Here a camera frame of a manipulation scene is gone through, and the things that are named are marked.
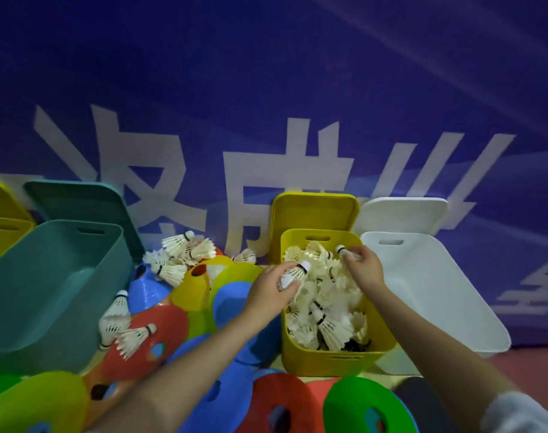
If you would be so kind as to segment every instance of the sleeve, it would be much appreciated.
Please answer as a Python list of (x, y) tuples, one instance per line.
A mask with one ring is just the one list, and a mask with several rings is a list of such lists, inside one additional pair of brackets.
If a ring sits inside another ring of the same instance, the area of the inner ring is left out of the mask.
[(530, 396), (498, 396), (482, 418), (483, 433), (548, 433), (548, 412)]

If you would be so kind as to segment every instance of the person's left arm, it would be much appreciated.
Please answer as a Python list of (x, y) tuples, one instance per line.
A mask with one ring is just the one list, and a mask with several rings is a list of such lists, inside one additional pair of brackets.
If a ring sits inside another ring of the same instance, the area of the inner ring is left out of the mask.
[(297, 263), (265, 269), (249, 291), (243, 312), (195, 349), (164, 366), (91, 426), (98, 433), (175, 433), (241, 348), (280, 314), (300, 283), (277, 288)]

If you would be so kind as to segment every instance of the teal bin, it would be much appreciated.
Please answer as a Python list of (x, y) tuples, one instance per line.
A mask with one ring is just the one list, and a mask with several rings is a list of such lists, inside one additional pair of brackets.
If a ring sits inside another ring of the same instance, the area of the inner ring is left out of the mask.
[(80, 372), (133, 263), (119, 225), (51, 220), (0, 257), (0, 371)]

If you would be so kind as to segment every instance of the hand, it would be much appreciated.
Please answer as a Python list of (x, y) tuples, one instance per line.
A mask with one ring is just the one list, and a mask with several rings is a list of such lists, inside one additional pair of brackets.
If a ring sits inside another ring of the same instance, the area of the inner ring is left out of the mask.
[(293, 281), (284, 291), (278, 291), (278, 281), (286, 270), (297, 264), (286, 262), (268, 266), (252, 284), (242, 314), (247, 316), (258, 331), (278, 316), (296, 294), (300, 281)]
[(344, 255), (343, 260), (353, 280), (366, 296), (371, 295), (376, 289), (386, 287), (382, 263), (377, 254), (366, 246), (351, 246), (348, 250), (362, 255), (361, 262), (357, 262), (348, 254)]

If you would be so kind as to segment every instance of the person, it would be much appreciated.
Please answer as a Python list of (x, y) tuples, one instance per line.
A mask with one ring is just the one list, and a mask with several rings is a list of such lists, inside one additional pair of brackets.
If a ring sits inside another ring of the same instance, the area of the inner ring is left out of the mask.
[[(384, 282), (368, 247), (344, 263), (397, 341), (429, 382), (451, 418), (466, 431), (548, 433), (548, 412), (521, 393), (490, 362), (414, 312)], [(91, 433), (175, 433), (238, 351), (287, 306), (299, 288), (278, 291), (282, 273), (297, 263), (270, 266), (256, 278), (242, 313), (186, 355), (137, 386), (91, 428)]]

